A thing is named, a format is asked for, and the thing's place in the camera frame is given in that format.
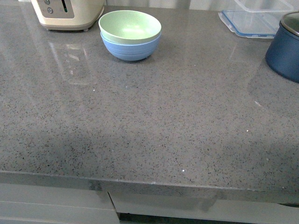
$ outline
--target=countertop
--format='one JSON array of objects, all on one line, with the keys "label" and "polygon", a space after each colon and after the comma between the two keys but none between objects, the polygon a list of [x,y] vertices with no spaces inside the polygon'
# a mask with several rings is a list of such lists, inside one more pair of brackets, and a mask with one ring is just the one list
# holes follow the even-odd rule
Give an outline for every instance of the countertop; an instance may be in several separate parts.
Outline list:
[{"label": "countertop", "polygon": [[298,85],[217,12],[133,9],[160,20],[147,59],[88,32],[47,31],[0,1],[0,182],[299,203]]}]

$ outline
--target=toaster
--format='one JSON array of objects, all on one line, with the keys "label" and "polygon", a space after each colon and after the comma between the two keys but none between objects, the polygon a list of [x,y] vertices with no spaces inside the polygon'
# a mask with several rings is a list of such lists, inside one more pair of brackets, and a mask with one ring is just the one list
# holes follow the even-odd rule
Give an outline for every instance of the toaster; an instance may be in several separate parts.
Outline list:
[{"label": "toaster", "polygon": [[88,29],[102,15],[105,0],[31,0],[40,24],[48,30]]}]

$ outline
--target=toaster button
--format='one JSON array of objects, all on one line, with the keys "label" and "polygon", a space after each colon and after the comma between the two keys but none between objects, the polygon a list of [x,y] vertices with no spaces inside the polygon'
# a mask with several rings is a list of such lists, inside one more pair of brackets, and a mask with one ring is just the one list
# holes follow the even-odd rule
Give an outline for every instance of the toaster button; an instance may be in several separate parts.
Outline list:
[{"label": "toaster button", "polygon": [[53,9],[52,8],[47,8],[48,13],[52,14],[53,13]]}]

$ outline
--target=stacked bowls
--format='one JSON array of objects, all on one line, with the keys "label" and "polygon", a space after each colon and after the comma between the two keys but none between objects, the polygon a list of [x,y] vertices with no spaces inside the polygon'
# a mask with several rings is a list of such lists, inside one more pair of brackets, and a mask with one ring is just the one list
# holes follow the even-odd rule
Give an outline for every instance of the stacked bowls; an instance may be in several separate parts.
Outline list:
[{"label": "stacked bowls", "polygon": [[99,27],[107,50],[126,61],[150,56],[161,37],[161,23],[155,17],[138,11],[107,13],[100,18]]}]

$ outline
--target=pot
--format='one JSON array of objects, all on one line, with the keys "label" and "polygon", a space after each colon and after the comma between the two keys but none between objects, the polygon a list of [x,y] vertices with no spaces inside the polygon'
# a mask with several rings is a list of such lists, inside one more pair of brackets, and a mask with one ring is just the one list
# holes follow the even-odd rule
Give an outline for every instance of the pot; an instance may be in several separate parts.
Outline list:
[{"label": "pot", "polygon": [[299,13],[282,17],[279,29],[266,53],[269,67],[294,82],[299,83]]}]

